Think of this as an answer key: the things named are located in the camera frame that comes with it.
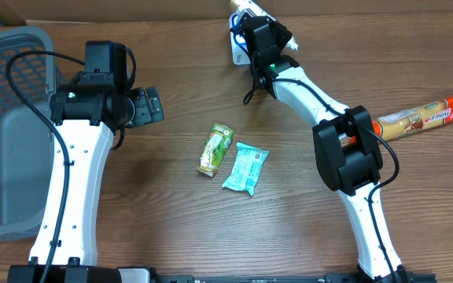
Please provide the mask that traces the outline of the white tube gold cap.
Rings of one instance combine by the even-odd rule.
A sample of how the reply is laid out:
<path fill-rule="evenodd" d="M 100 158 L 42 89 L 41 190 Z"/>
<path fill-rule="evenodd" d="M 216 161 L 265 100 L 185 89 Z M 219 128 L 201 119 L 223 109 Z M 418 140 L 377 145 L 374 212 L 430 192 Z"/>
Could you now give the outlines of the white tube gold cap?
<path fill-rule="evenodd" d="M 237 15 L 241 15 L 245 9 L 249 9 L 251 12 L 254 13 L 254 16 L 266 16 L 269 17 L 271 20 L 276 20 L 272 15 L 262 9 L 258 4 L 256 4 L 253 0 L 230 0 L 230 6 L 232 7 L 233 11 Z M 292 37 L 288 43 L 286 44 L 291 50 L 298 50 L 298 43 L 296 42 L 295 38 Z"/>

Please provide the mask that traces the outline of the green tea carton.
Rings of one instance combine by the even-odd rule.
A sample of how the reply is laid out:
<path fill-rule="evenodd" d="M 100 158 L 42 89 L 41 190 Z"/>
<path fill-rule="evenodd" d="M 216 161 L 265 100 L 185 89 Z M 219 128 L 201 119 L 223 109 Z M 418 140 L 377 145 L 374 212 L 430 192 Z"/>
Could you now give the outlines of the green tea carton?
<path fill-rule="evenodd" d="M 234 131 L 220 123 L 215 123 L 204 144 L 204 150 L 197 167 L 199 172 L 214 177 L 233 141 Z"/>

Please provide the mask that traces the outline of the teal snack packet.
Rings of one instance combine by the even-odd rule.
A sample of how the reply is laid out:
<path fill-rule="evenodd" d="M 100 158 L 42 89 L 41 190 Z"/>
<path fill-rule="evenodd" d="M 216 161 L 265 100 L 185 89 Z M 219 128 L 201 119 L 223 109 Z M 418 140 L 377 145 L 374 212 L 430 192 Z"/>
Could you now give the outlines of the teal snack packet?
<path fill-rule="evenodd" d="M 263 164 L 269 152 L 251 145 L 238 142 L 237 155 L 230 175 L 223 183 L 223 188 L 238 192 L 247 192 L 253 197 L 259 181 Z"/>

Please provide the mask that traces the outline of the orange spaghetti packet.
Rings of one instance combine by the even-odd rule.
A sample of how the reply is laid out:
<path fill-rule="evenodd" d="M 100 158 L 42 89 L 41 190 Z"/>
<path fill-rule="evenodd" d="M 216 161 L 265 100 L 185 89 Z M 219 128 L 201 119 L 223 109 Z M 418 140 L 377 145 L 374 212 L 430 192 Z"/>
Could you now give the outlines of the orange spaghetti packet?
<path fill-rule="evenodd" d="M 452 122 L 453 96 L 379 117 L 372 125 L 375 134 L 388 141 Z"/>

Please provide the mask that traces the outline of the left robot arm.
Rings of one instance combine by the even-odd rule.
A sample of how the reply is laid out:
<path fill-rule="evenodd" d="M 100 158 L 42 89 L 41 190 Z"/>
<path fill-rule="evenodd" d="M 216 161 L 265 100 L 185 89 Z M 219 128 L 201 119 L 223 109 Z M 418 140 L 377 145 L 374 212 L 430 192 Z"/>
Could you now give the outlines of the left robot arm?
<path fill-rule="evenodd" d="M 45 117 L 18 89 L 11 57 L 6 77 L 15 95 L 53 134 L 56 152 L 39 234 L 26 265 L 9 268 L 9 282 L 140 282 L 159 280 L 152 267 L 100 267 L 96 218 L 108 154 L 128 128 L 157 123 L 164 114 L 154 86 L 134 87 L 137 65 L 121 43 L 89 41 L 84 67 L 50 98 Z"/>

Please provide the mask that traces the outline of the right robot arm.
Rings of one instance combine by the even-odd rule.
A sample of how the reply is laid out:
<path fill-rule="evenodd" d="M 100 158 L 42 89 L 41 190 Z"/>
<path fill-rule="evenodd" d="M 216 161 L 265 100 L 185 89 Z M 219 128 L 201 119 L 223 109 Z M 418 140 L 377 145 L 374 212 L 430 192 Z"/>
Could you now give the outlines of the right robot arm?
<path fill-rule="evenodd" d="M 370 113 L 350 108 L 319 89 L 300 64 L 282 51 L 292 33 L 269 16 L 244 8 L 230 29 L 241 36 L 249 57 L 254 90 L 265 90 L 288 105 L 311 127 L 318 173 L 346 209 L 359 253 L 363 282 L 410 280 L 390 240 L 381 206 L 381 147 Z"/>

